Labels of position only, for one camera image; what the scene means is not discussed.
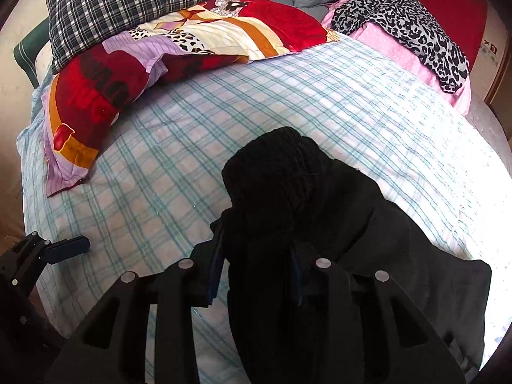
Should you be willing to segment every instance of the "black print on blanket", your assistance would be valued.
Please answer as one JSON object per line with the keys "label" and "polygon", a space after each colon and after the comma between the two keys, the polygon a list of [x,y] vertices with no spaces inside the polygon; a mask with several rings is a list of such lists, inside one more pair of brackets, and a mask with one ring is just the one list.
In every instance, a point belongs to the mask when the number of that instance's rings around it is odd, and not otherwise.
{"label": "black print on blanket", "polygon": [[331,29],[349,35],[363,24],[382,27],[434,72],[446,93],[455,93],[469,74],[469,61],[418,0],[350,0],[334,11]]}

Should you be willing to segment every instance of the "orange stripe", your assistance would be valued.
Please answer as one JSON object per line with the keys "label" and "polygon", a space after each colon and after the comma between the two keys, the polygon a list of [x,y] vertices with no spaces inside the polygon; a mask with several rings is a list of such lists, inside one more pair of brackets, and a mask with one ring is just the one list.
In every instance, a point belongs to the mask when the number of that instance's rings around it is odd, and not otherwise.
{"label": "orange stripe", "polygon": [[[62,124],[59,112],[57,110],[57,102],[55,97],[58,79],[59,76],[57,75],[52,82],[52,87],[50,89],[50,99],[48,102],[48,112],[50,115],[50,126],[52,127],[52,137],[53,134],[55,134],[58,126]],[[98,150],[85,146],[71,135],[59,153],[63,155],[68,162],[71,162],[76,166],[89,169],[92,166],[94,159],[96,159],[96,156],[98,155]]]}
{"label": "orange stripe", "polygon": [[274,46],[272,46],[272,43],[268,41],[265,35],[261,33],[256,26],[253,26],[252,24],[246,23],[242,20],[238,20],[234,17],[227,17],[222,20],[234,24],[235,26],[238,26],[239,28],[244,30],[244,32],[247,33],[249,37],[253,40],[253,42],[256,44],[261,53],[263,53],[263,56],[265,56],[265,58],[272,58],[274,56],[279,55]]}

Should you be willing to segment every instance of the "black jacket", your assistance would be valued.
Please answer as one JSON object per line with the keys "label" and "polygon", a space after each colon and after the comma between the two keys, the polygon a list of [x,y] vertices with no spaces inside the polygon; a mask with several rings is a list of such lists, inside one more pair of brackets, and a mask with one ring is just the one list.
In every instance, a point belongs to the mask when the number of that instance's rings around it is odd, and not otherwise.
{"label": "black jacket", "polygon": [[433,246],[373,180],[288,127],[250,142],[222,176],[232,201],[222,215],[230,326],[253,384],[310,382],[322,317],[289,304],[292,241],[357,274],[387,271],[460,349],[464,372],[480,365],[490,267]]}

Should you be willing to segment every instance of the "black garment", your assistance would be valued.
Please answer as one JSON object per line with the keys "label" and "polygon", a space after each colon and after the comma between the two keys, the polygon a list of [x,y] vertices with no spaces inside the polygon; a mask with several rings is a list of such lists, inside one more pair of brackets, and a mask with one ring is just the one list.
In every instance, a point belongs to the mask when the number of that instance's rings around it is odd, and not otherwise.
{"label": "black garment", "polygon": [[464,371],[480,365],[490,267],[434,247],[373,180],[287,127],[238,151],[222,176],[232,201],[222,214],[229,321],[252,384],[309,383],[316,362],[322,316],[289,304],[292,240],[357,274],[387,271],[460,348]]}
{"label": "black garment", "polygon": [[469,61],[418,0],[349,0],[334,11],[331,29],[349,35],[372,22],[409,49],[439,78],[446,93],[457,92],[469,75]]}

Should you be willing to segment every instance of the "bed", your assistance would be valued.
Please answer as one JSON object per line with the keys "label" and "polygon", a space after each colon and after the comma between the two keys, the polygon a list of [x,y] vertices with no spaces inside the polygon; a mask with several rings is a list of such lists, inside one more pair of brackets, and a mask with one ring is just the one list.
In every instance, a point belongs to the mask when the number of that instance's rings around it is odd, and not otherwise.
{"label": "bed", "polygon": [[[492,113],[475,98],[469,119],[479,130],[395,62],[340,36],[295,55],[153,86],[119,116],[86,183],[47,198],[42,98],[51,79],[48,70],[17,146],[26,232],[91,241],[89,253],[48,266],[37,284],[50,321],[64,335],[123,272],[162,271],[209,239],[209,224],[230,206],[221,178],[226,161],[285,125],[374,179],[434,245],[487,262],[484,362],[505,335],[512,322],[506,298],[512,154]],[[224,270],[213,306],[193,312],[202,382],[248,382],[229,330],[227,289]],[[153,311],[148,381],[154,327]]]}

